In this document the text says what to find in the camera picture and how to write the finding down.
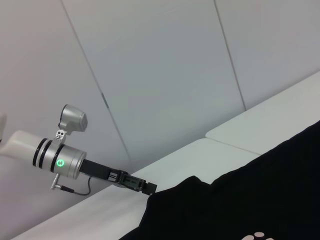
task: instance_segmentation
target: white print on fabric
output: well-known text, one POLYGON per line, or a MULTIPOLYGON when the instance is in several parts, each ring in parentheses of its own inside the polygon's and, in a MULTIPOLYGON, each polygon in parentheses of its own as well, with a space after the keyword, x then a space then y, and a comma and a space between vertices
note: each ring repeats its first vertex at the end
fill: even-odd
POLYGON ((242 238, 242 240, 258 240, 258 239, 259 240, 263 240, 264 236, 265 236, 265 234, 263 232, 256 232, 254 234, 254 236, 248 235, 248 236, 245 236, 244 238, 242 238))

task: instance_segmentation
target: black fabric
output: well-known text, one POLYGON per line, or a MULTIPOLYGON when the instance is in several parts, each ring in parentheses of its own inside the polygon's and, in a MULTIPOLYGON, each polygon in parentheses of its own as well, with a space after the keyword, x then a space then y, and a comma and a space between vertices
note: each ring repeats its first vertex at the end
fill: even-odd
POLYGON ((193 176, 150 196, 121 240, 320 239, 319 171, 320 122, 211 185, 193 176))

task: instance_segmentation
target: white table surface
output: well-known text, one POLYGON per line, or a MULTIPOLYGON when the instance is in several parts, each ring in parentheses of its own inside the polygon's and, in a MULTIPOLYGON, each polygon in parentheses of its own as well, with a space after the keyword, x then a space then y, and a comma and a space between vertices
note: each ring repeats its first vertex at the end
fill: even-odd
POLYGON ((264 154, 320 120, 320 72, 209 131, 206 137, 264 154))
MULTIPOLYGON (((157 184, 159 192, 190 176, 212 183, 258 156, 205 138, 139 170, 134 176, 157 184)), ((145 194, 110 186, 14 239, 118 240, 139 225, 147 200, 145 194)))

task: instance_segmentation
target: green led light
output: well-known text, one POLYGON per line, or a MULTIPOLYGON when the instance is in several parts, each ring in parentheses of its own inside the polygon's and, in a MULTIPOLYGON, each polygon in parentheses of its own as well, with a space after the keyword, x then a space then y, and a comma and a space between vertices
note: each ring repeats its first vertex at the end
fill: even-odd
POLYGON ((63 159, 59 159, 58 161, 56 161, 56 165, 58 167, 62 167, 63 165, 65 165, 65 161, 63 159))

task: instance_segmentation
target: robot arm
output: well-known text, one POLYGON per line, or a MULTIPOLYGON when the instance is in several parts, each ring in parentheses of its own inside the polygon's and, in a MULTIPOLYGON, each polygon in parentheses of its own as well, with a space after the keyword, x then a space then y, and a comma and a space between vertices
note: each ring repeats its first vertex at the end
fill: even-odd
MULTIPOLYGON (((0 113, 0 139, 6 124, 6 116, 0 113)), ((63 191, 74 191, 58 183, 59 176, 77 179, 80 173, 93 178, 122 185, 128 189, 151 195, 156 192, 157 185, 131 176, 126 171, 116 170, 86 159, 85 151, 65 145, 66 136, 72 132, 84 132, 88 126, 86 114, 71 105, 64 106, 60 130, 53 140, 41 138, 25 131, 15 132, 9 141, 0 148, 0 155, 23 160, 36 168, 55 173, 51 189, 60 188, 63 191)))

